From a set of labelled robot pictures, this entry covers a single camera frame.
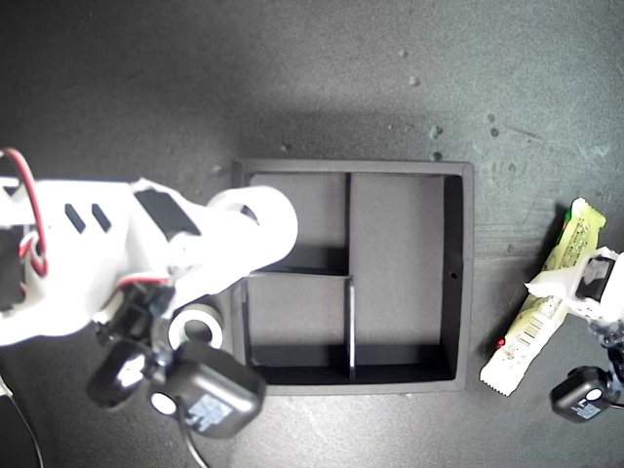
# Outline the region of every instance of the robotic arm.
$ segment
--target robotic arm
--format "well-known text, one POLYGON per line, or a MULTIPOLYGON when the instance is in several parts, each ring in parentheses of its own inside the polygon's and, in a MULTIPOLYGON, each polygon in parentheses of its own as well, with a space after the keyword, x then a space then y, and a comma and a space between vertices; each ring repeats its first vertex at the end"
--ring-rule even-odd
POLYGON ((201 206, 144 179, 35 180, 15 149, 0 158, 19 175, 0 178, 0 229, 22 232, 21 300, 0 308, 0 345, 96 322, 110 351, 88 384, 92 400, 114 408, 150 380, 152 406, 178 420, 205 466, 188 429, 234 435, 259 413, 265 389, 219 349, 223 321, 207 294, 291 251, 293 205, 266 186, 226 190, 201 206), (188 336, 191 321, 208 327, 208 340, 188 336))
POLYGON ((570 312, 587 320, 609 357, 609 371, 597 367, 572 370, 550 395, 553 411, 585 422, 616 403, 624 389, 624 256, 601 248, 571 268, 544 271, 526 285, 538 297, 553 295, 570 312))

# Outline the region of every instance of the black tray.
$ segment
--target black tray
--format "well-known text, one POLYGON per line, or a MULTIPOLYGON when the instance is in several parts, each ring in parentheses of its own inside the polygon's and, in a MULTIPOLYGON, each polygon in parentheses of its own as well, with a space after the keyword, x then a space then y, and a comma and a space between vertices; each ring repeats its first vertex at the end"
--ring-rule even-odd
POLYGON ((232 296, 234 354, 269 393, 459 390, 473 257, 469 164, 248 160, 235 185, 271 185, 299 236, 232 296))

